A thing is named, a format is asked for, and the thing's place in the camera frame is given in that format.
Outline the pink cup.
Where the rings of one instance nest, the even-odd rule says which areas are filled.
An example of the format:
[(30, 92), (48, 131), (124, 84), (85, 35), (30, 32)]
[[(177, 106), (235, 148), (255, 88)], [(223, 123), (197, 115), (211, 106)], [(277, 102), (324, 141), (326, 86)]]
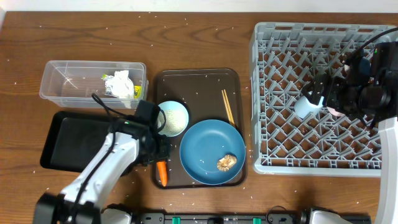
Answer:
[(337, 117), (341, 117), (344, 116), (344, 113), (338, 112), (337, 110), (335, 110), (334, 108), (330, 108), (327, 107), (327, 110), (333, 115), (333, 116), (337, 116)]

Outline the orange carrot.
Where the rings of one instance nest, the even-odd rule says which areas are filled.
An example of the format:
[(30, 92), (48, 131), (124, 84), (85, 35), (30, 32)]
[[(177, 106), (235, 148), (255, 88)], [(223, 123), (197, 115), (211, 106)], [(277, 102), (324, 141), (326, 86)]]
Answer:
[(163, 187), (166, 187), (168, 183), (167, 163), (166, 161), (159, 161), (156, 164), (159, 172), (160, 183), (162, 184)]

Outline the light blue rice bowl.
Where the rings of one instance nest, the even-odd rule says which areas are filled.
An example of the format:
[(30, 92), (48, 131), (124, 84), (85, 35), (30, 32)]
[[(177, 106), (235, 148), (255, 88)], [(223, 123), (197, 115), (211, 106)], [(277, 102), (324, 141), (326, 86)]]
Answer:
[(160, 113), (157, 125), (159, 134), (175, 137), (181, 134), (188, 126), (189, 114), (184, 105), (177, 101), (165, 101), (159, 104)]

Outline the light blue cup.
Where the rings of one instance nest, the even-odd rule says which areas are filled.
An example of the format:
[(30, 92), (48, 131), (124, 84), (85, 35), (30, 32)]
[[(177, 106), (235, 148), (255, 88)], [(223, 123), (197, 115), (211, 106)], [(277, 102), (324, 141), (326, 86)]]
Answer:
[(317, 114), (323, 107), (324, 96), (321, 96), (319, 104), (314, 105), (303, 95), (294, 105), (295, 113), (299, 118), (304, 119), (308, 114)]

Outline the yellow snack wrapper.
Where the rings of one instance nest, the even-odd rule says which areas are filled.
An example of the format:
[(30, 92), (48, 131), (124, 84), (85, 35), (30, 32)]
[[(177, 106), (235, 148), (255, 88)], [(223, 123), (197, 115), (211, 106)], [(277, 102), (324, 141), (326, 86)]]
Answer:
[(141, 96), (142, 87), (133, 84), (128, 76), (103, 75), (105, 95), (121, 99), (138, 99)]

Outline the white tissue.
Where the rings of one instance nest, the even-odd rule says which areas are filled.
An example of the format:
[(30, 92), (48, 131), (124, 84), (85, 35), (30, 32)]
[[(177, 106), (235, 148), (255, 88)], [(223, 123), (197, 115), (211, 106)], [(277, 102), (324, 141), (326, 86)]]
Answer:
[(131, 100), (134, 99), (134, 84), (129, 78), (129, 71), (116, 71), (114, 75), (108, 75), (103, 80), (105, 94), (119, 98), (127, 109), (131, 109)]

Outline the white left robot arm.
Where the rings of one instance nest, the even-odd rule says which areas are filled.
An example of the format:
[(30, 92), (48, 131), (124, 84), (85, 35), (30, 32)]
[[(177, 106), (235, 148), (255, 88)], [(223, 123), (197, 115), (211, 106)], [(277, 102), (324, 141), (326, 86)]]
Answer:
[(134, 115), (108, 106), (109, 132), (101, 149), (80, 175), (58, 195), (44, 193), (34, 210), (34, 223), (96, 224), (134, 223), (134, 214), (122, 204), (105, 205), (118, 179), (135, 164), (144, 166), (168, 159), (165, 124), (157, 122), (165, 112), (141, 100)]

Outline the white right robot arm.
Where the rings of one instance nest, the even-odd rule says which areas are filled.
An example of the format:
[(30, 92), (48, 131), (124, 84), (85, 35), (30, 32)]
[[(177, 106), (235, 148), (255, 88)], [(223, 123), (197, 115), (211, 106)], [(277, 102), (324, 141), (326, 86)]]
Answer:
[(374, 46), (371, 60), (363, 50), (378, 38), (397, 31), (392, 28), (371, 37), (344, 60), (347, 76), (315, 76), (302, 87), (312, 105), (322, 105), (350, 118), (373, 117), (381, 141), (382, 170), (376, 223), (397, 223), (397, 42)]

